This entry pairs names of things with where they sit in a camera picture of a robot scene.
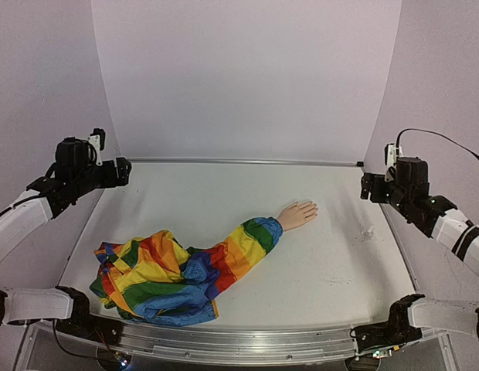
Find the clear nail polish bottle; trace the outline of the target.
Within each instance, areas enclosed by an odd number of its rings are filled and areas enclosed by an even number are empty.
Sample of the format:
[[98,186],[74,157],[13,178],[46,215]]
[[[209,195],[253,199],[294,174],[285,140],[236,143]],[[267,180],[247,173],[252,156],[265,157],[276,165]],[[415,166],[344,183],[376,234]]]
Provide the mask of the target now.
[[368,228],[361,232],[362,241],[369,241],[373,238],[373,236],[374,236],[373,228]]

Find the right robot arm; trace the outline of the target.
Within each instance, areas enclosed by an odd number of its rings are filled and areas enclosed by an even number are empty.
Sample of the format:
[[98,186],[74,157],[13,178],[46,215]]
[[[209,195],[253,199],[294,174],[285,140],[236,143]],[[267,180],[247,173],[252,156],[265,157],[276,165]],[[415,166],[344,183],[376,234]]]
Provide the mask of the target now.
[[[360,196],[372,203],[390,205],[479,278],[479,226],[449,199],[430,195],[425,161],[398,157],[384,175],[364,173]],[[373,354],[378,358],[387,349],[420,340],[425,328],[464,333],[479,341],[479,304],[409,294],[390,306],[386,321],[354,327],[350,336],[356,342],[357,355]]]

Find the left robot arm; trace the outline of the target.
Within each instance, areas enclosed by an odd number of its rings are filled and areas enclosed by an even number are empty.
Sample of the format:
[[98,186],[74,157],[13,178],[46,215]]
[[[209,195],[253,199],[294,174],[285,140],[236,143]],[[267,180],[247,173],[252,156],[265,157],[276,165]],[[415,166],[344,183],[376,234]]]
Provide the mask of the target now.
[[[33,231],[54,220],[79,198],[98,189],[126,186],[131,162],[104,161],[105,132],[96,128],[86,139],[64,138],[44,176],[30,183],[0,212],[0,263]],[[92,315],[89,298],[65,286],[49,289],[0,288],[0,326],[51,321],[54,329],[81,339],[115,344],[123,325]]]

